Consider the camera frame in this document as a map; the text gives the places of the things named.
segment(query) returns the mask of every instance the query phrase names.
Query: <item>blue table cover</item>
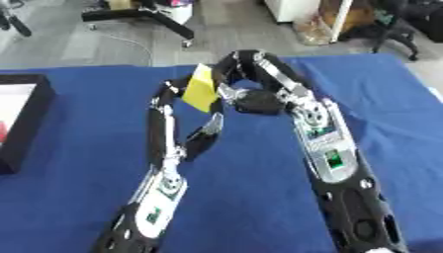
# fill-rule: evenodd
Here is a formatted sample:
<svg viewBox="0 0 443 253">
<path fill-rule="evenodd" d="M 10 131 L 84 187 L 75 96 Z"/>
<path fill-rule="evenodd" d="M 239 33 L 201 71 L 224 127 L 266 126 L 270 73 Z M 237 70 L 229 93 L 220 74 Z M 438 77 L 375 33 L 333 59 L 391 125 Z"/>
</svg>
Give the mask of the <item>blue table cover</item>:
<svg viewBox="0 0 443 253">
<path fill-rule="evenodd" d="M 443 107 L 389 55 L 287 58 L 340 104 L 413 252 L 443 252 Z M 88 252 L 147 171 L 145 110 L 174 67 L 68 67 L 22 170 L 0 176 L 1 253 Z M 182 137 L 207 115 L 178 103 Z M 189 181 L 168 253 L 335 252 L 286 116 L 226 110 Z"/>
</svg>

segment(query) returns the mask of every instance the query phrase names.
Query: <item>office chair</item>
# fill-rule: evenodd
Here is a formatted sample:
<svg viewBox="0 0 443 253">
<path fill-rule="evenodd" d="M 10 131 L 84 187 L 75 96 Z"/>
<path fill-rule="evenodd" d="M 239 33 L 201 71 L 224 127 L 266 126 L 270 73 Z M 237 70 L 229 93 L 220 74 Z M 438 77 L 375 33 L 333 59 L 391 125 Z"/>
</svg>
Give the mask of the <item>office chair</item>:
<svg viewBox="0 0 443 253">
<path fill-rule="evenodd" d="M 11 6 L 10 0 L 0 0 L 0 29 L 8 31 L 11 27 L 14 27 L 23 37 L 30 37 L 33 33 L 10 11 Z"/>
<path fill-rule="evenodd" d="M 407 10 L 407 0 L 370 0 L 371 4 L 379 10 L 384 10 L 389 15 L 387 21 L 383 22 L 377 20 L 370 25 L 355 27 L 348 32 L 342 34 L 338 40 L 340 42 L 347 42 L 351 39 L 370 39 L 375 41 L 372 48 L 373 53 L 377 53 L 380 47 L 386 40 L 393 40 L 404 44 L 408 47 L 412 54 L 409 59 L 412 61 L 418 60 L 418 48 L 413 43 L 414 30 L 401 27 L 398 25 Z"/>
<path fill-rule="evenodd" d="M 108 2 L 105 0 L 99 0 L 98 9 L 88 9 L 84 11 L 81 15 L 83 22 L 94 22 L 94 21 L 104 21 L 104 20 L 116 20 L 124 18 L 140 18 L 148 17 L 159 24 L 165 26 L 172 32 L 183 37 L 182 46 L 189 47 L 194 39 L 194 31 L 189 28 L 175 22 L 166 15 L 162 14 L 155 4 L 161 5 L 171 5 L 171 0 L 138 0 L 135 1 L 137 7 L 133 9 L 125 10 L 110 10 Z"/>
</svg>

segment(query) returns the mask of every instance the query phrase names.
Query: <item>black box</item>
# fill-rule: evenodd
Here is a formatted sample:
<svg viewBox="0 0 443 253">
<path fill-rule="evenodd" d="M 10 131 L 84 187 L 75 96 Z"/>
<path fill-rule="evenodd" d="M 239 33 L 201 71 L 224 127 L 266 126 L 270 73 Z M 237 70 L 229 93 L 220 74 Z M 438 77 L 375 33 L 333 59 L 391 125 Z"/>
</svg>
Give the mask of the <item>black box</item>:
<svg viewBox="0 0 443 253">
<path fill-rule="evenodd" d="M 54 94 L 43 75 L 0 75 L 0 174 L 20 170 Z"/>
</svg>

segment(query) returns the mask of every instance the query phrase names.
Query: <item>gray floor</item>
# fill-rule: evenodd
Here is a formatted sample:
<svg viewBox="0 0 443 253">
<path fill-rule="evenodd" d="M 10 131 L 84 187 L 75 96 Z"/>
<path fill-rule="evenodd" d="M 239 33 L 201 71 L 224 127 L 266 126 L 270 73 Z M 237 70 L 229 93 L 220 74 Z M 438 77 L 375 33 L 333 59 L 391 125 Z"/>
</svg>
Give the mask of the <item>gray floor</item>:
<svg viewBox="0 0 443 253">
<path fill-rule="evenodd" d="M 305 46 L 289 25 L 278 26 L 269 11 L 255 0 L 201 0 L 187 24 L 196 32 L 194 45 L 182 48 L 180 38 L 148 20 L 98 23 L 89 31 L 80 20 L 85 0 L 28 0 L 17 10 L 34 35 L 0 32 L 0 68 L 42 68 L 73 65 L 133 64 L 166 66 L 211 63 L 235 49 L 261 48 L 278 55 L 331 55 L 369 51 L 365 41 Z M 140 44 L 116 40 L 132 40 Z M 387 43 L 383 51 L 404 59 L 423 83 L 443 93 L 443 44 L 420 33 L 420 60 L 408 62 L 402 46 Z"/>
</svg>

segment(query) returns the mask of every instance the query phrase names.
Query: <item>chair base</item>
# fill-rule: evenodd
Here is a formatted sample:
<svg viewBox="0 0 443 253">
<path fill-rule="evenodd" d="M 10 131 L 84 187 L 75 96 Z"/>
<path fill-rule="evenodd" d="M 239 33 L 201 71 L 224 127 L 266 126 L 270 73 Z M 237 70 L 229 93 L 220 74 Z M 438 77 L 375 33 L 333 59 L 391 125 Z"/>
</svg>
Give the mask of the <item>chair base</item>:
<svg viewBox="0 0 443 253">
<path fill-rule="evenodd" d="M 379 51 L 380 47 L 386 40 L 393 40 L 404 44 L 412 51 L 409 59 L 412 61 L 418 60 L 418 48 L 413 43 L 414 31 L 405 27 L 394 27 L 388 29 L 381 24 L 371 24 L 367 26 L 355 27 L 348 32 L 342 34 L 338 40 L 340 42 L 347 42 L 351 39 L 369 39 L 376 41 L 373 47 L 373 52 Z"/>
</svg>

